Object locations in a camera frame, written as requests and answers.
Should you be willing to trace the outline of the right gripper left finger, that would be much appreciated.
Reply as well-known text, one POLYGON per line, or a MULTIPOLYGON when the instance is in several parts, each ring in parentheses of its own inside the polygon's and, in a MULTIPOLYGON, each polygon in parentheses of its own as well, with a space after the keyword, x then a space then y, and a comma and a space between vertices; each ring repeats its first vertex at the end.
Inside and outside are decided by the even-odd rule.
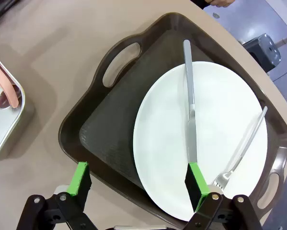
POLYGON ((97 229, 83 212, 91 185, 88 163, 79 162, 66 191, 48 199, 42 195, 27 198, 17 229, 53 230, 59 223, 66 223, 71 230, 97 229))

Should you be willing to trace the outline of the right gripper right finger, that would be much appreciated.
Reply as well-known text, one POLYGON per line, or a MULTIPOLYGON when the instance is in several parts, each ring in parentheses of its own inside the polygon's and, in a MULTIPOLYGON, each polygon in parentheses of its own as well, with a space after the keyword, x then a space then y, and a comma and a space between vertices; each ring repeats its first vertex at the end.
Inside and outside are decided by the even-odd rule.
POLYGON ((186 223, 186 230, 208 230, 212 223, 220 223, 226 230, 262 229, 248 196, 228 199, 210 192, 196 162, 187 165, 185 185, 195 212, 186 223))

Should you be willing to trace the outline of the person left hand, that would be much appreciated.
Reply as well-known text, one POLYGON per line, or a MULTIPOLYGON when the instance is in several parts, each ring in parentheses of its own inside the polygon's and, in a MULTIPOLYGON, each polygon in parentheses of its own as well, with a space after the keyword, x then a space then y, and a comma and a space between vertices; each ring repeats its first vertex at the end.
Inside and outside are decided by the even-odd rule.
POLYGON ((212 6, 216 6, 218 8, 220 7, 228 7, 230 6, 232 3, 235 2, 235 0, 207 0, 207 2, 212 5, 212 6))

